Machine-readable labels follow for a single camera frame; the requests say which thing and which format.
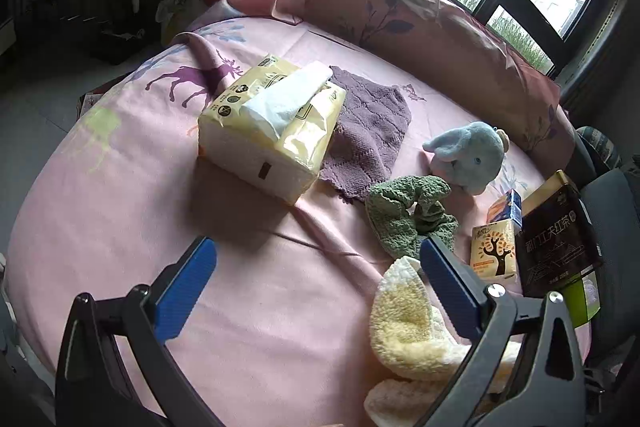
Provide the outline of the blue pocket tissue pack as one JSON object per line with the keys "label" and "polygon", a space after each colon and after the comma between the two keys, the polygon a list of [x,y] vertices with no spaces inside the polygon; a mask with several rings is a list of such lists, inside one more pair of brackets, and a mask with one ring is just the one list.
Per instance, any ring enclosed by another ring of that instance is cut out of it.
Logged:
{"label": "blue pocket tissue pack", "polygon": [[520,229],[522,227],[522,198],[518,191],[510,188],[502,194],[487,210],[488,223],[511,220]]}

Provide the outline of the dark grey chair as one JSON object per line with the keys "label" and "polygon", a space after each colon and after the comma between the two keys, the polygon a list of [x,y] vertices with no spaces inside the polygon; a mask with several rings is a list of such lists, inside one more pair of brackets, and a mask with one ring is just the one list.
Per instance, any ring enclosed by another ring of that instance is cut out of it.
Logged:
{"label": "dark grey chair", "polygon": [[601,176],[582,189],[600,246],[603,265],[597,269],[600,311],[592,320],[594,357],[639,336],[639,156],[628,161],[596,128],[578,135]]}

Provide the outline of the green knitted scrunchie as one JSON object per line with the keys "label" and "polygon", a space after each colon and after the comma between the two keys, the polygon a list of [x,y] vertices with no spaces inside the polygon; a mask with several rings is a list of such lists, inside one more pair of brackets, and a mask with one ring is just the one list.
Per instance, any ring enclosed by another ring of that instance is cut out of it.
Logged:
{"label": "green knitted scrunchie", "polygon": [[418,259],[422,242],[431,235],[454,248],[459,223],[442,205],[450,192],[439,176],[401,176],[372,185],[364,205],[386,254]]}

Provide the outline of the black gold tea box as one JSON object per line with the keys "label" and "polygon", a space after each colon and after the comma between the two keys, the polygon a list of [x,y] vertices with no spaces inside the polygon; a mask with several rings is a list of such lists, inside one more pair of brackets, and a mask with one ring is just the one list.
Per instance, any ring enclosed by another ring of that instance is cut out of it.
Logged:
{"label": "black gold tea box", "polygon": [[559,291],[602,265],[588,211],[564,171],[523,200],[516,261],[526,297]]}

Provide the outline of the blue plush elephant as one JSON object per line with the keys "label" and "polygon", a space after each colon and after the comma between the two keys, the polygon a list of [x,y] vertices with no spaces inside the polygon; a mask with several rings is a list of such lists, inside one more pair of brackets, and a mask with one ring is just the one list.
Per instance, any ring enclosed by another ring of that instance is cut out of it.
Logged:
{"label": "blue plush elephant", "polygon": [[433,155],[430,168],[434,176],[476,196],[497,178],[510,139],[502,129],[474,121],[437,135],[422,147]]}

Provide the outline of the yellow tree tissue pack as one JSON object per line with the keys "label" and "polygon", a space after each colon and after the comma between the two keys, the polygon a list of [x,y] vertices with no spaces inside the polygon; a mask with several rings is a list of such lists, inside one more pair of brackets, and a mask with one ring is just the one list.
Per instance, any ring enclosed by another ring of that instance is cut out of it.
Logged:
{"label": "yellow tree tissue pack", "polygon": [[516,274],[515,223],[500,220],[472,230],[470,265],[483,280],[501,280]]}

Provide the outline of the pink floral pillow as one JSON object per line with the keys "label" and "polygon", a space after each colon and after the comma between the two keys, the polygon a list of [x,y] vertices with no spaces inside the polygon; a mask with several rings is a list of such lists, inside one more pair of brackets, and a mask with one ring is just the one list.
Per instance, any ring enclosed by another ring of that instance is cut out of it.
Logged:
{"label": "pink floral pillow", "polygon": [[568,165],[575,131],[560,89],[448,0],[224,0],[247,16],[306,22],[360,46],[503,129],[542,171]]}

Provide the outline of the pink bed sheet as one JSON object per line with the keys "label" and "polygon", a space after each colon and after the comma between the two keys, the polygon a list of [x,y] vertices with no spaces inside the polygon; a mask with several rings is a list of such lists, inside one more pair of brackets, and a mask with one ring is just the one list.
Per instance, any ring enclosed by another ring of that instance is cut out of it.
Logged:
{"label": "pink bed sheet", "polygon": [[70,130],[18,213],[6,289],[20,332],[58,363],[74,298],[149,283],[193,239],[217,268],[168,347],[230,426],[409,426],[433,384],[401,384],[370,347],[390,256],[366,210],[315,183],[294,205],[198,153],[204,98],[177,82],[173,46],[119,83]]}

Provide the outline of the purple washcloth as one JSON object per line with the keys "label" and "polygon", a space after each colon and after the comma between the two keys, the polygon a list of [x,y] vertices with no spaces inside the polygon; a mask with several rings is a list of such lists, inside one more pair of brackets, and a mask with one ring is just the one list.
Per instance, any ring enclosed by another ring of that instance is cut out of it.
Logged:
{"label": "purple washcloth", "polygon": [[346,91],[319,179],[346,202],[363,200],[369,188],[390,179],[411,112],[400,90],[337,66],[331,81]]}

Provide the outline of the yellow fluffy towel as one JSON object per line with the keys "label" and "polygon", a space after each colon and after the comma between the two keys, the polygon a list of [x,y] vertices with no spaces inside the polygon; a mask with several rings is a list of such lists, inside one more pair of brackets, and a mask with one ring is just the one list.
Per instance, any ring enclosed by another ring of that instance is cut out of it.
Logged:
{"label": "yellow fluffy towel", "polygon": [[396,376],[374,386],[363,406],[377,426],[413,426],[470,351],[454,339],[428,298],[420,263],[395,260],[378,283],[370,314],[375,358]]}

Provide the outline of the large yellow tissue pack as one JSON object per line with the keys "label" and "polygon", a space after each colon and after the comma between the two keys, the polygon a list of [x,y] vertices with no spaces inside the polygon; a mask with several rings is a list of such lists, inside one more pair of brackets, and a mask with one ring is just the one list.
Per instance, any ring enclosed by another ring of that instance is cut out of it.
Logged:
{"label": "large yellow tissue pack", "polygon": [[346,90],[328,65],[269,54],[198,117],[200,155],[292,205],[319,176]]}

